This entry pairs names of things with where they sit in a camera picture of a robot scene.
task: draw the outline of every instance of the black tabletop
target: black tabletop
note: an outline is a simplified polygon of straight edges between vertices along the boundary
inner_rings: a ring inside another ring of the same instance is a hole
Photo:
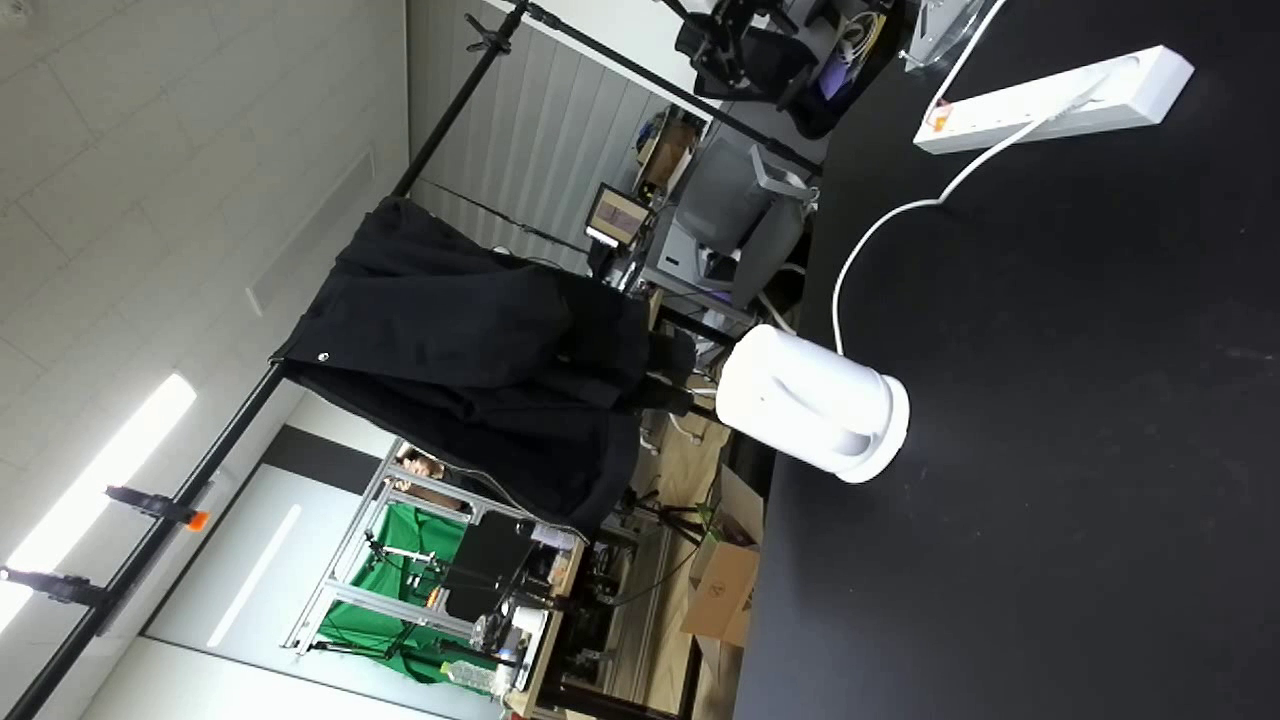
[[[1168,42],[1163,127],[1017,149],[881,231],[862,361],[895,467],[771,483],[747,720],[1280,716],[1280,189],[1263,0],[1014,0],[956,94]],[[849,245],[962,158],[895,68],[831,136],[803,332]]]

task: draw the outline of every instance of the fluorescent light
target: fluorescent light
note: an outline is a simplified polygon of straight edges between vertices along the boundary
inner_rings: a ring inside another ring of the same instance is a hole
[[[73,488],[39,515],[39,523],[3,559],[23,571],[57,571],[59,559],[89,537],[108,507],[108,483],[127,483],[166,445],[166,437],[187,416],[195,387],[183,375],[169,375],[86,464]],[[29,587],[0,582],[0,633],[32,598]]]
[[[273,559],[282,556],[292,523],[306,515],[300,505],[290,507],[290,515],[275,523],[265,556],[253,562],[253,571],[246,576],[237,598],[229,605],[229,610],[215,619],[213,634],[207,634],[207,646],[221,646],[237,624],[237,614],[246,610],[250,595],[256,591],[256,582],[268,576]]]

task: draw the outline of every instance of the green object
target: green object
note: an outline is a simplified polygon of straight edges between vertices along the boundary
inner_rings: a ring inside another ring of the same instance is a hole
[[[378,551],[363,559],[351,582],[406,605],[427,605],[464,537],[468,529],[457,520],[422,510],[411,505],[389,505],[385,529],[378,537],[380,546],[422,551],[438,562]],[[494,658],[474,653],[464,638],[357,605],[331,605],[322,619],[322,634],[341,653],[380,658],[422,685],[447,681],[445,668],[457,658],[494,668]]]

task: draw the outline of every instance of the metal pole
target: metal pole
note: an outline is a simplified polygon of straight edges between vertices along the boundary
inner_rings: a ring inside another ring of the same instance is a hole
[[[213,438],[213,449],[200,457],[200,464],[187,471],[183,488],[178,493],[178,505],[187,507],[203,494],[213,471],[229,459],[229,450],[237,449],[237,438],[250,433],[250,425],[256,419],[256,413],[273,399],[275,385],[283,380],[283,364],[275,361],[256,387],[246,394],[246,404],[237,407],[237,416],[229,419],[229,427]],[[39,668],[39,675],[23,686],[23,696],[9,706],[9,720],[29,720],[36,716],[49,696],[57,690],[57,685],[73,673],[73,663],[81,658],[81,653],[91,642],[91,634],[101,634],[114,614],[120,610],[120,605],[127,598],[127,591],[146,581],[146,571],[157,562],[157,556],[166,551],[169,537],[178,532],[174,520],[152,523],[147,537],[127,551],[127,559],[120,562],[120,571],[108,582],[103,605],[89,608],[81,614],[81,624],[73,627],[73,634],[54,653],[54,658]]]
[[[445,117],[438,118],[433,136],[424,138],[424,149],[411,155],[411,165],[406,166],[399,185],[392,189],[392,197],[409,197],[415,174],[427,166],[427,158],[438,155],[438,149],[445,142],[447,127],[457,123],[457,117],[468,108],[468,100],[475,94],[490,63],[497,55],[508,53],[508,39],[516,37],[523,12],[532,3],[530,0],[516,0],[516,9],[505,14],[505,22],[497,28],[497,37],[490,39],[479,63],[474,68],[474,76],[464,79],[464,89],[452,94],[452,105],[445,108]]]
[[[730,123],[730,127],[735,127],[742,136],[747,136],[747,138],[757,138],[762,149],[769,149],[771,155],[784,155],[784,158],[800,165],[800,166],[803,166],[803,170],[811,170],[811,174],[821,174],[821,170],[823,170],[823,165],[816,165],[816,158],[800,155],[793,142],[782,142],[778,136],[757,131],[753,123],[743,123],[743,118],[735,118],[735,117],[721,113],[718,105],[703,105],[703,100],[702,100],[702,94],[692,94],[687,89],[679,89],[679,85],[673,85],[673,79],[658,76],[652,68],[645,68],[645,63],[629,61],[623,53],[616,53],[616,49],[600,42],[598,37],[590,37],[590,33],[582,33],[582,28],[572,28],[572,22],[566,22],[556,12],[541,9],[541,3],[530,3],[530,14],[532,14],[538,22],[543,22],[549,33],[559,33],[559,37],[569,37],[569,39],[577,39],[577,42],[591,49],[598,55],[605,55],[605,61],[612,61],[612,63],[622,63],[622,68],[638,72],[638,76],[645,76],[649,85],[658,85],[658,89],[665,89],[665,93],[679,94],[683,105],[692,105],[692,108],[702,108],[702,113],[718,117],[721,123]]]

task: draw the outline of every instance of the white lamp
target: white lamp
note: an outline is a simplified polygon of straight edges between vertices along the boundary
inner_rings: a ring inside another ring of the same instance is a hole
[[[902,380],[762,323],[723,361],[718,416],[863,483],[903,449],[912,399]]]

